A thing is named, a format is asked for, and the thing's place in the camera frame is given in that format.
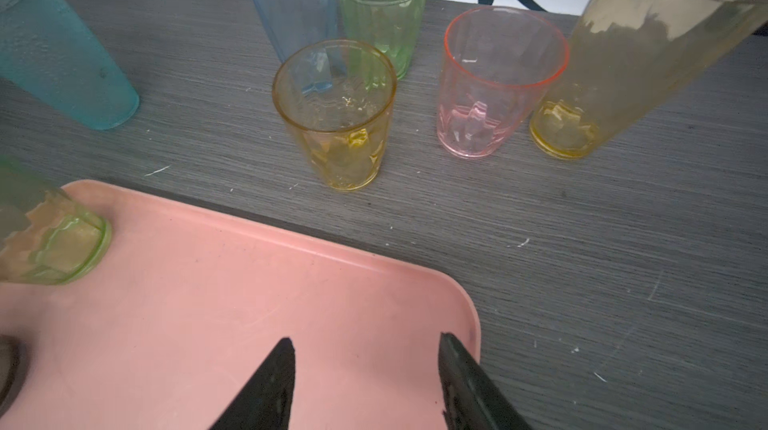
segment pink plastic tray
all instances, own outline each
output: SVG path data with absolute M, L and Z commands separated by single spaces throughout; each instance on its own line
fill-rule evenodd
M 112 222 L 112 245 L 69 285 L 0 284 L 0 333 L 32 350 L 1 430 L 206 430 L 283 336 L 292 430 L 446 427 L 440 332 L 480 353 L 451 278 L 105 183 L 65 188 Z

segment light blue plastic cup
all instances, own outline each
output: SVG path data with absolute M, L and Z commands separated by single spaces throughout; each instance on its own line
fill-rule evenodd
M 92 129 L 136 112 L 139 96 L 64 0 L 0 0 L 0 76 Z

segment gray wooden table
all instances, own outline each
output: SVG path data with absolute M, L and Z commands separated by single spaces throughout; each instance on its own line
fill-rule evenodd
M 469 5 L 430 0 L 382 171 L 341 194 L 274 111 L 250 0 L 67 1 L 141 107 L 96 132 L 2 82 L 0 153 L 448 273 L 480 314 L 482 366 L 538 428 L 768 427 L 768 38 L 583 161 L 523 127 L 466 162 L 435 117 L 442 33 Z

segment dark round object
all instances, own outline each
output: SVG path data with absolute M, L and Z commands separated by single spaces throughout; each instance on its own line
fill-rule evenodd
M 27 366 L 24 344 L 13 337 L 0 336 L 0 418 L 21 390 Z

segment pink plastic cup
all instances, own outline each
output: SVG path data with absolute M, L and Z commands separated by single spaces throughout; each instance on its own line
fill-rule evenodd
M 536 107 L 568 65 L 568 42 L 536 13 L 466 11 L 448 25 L 437 135 L 460 158 L 488 156 Z

